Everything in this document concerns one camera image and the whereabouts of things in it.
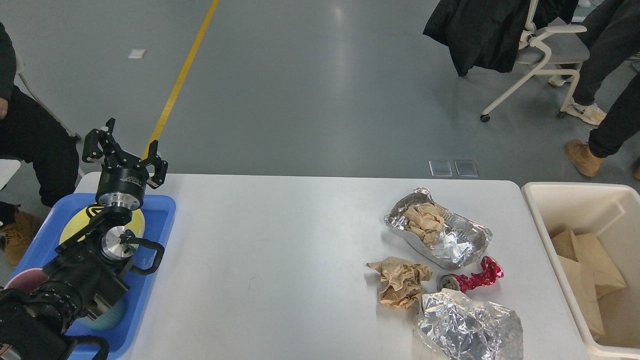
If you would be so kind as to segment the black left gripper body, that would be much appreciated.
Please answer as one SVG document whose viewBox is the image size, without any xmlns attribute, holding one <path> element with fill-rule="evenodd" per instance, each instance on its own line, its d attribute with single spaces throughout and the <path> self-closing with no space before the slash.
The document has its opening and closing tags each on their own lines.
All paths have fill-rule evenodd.
<svg viewBox="0 0 640 360">
<path fill-rule="evenodd" d="M 135 211 L 144 204 L 148 179 L 148 171 L 141 168 L 103 167 L 95 202 L 101 207 L 124 207 Z"/>
</svg>

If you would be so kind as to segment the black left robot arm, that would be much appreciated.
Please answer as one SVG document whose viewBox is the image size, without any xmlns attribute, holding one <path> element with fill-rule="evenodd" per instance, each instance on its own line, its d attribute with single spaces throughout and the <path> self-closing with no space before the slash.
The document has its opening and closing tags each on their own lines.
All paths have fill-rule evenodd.
<svg viewBox="0 0 640 360">
<path fill-rule="evenodd" d="M 153 274 L 162 263 L 162 244 L 126 228 L 144 203 L 146 187 L 165 182 L 169 164 L 158 155 L 157 140 L 142 159 L 126 152 L 114 139 L 115 119 L 85 137 L 82 159 L 103 160 L 95 202 L 101 212 L 55 248 L 56 256 L 42 269 L 45 280 L 34 289 L 1 292 L 1 358 L 66 360 L 77 346 L 96 346 L 96 360 L 108 357 L 110 346 L 100 336 L 68 336 L 76 319 L 92 321 L 114 308 L 129 291 L 124 278 L 132 272 Z"/>
</svg>

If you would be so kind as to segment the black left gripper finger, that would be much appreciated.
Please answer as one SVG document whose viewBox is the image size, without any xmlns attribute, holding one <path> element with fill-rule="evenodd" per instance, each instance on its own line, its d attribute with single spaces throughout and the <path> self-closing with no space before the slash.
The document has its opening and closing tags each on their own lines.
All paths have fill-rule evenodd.
<svg viewBox="0 0 640 360">
<path fill-rule="evenodd" d="M 158 154 L 159 141 L 157 139 L 151 141 L 147 148 L 146 158 L 140 161 L 140 169 L 142 174 L 146 175 L 144 180 L 151 189 L 157 189 L 165 182 L 169 162 L 165 161 Z M 153 175 L 149 174 L 148 167 L 153 167 Z"/>
<path fill-rule="evenodd" d="M 108 169 L 123 167 L 123 150 L 114 138 L 114 128 L 115 118 L 110 118 L 105 126 L 87 133 L 82 149 L 83 162 L 103 160 Z"/>
</svg>

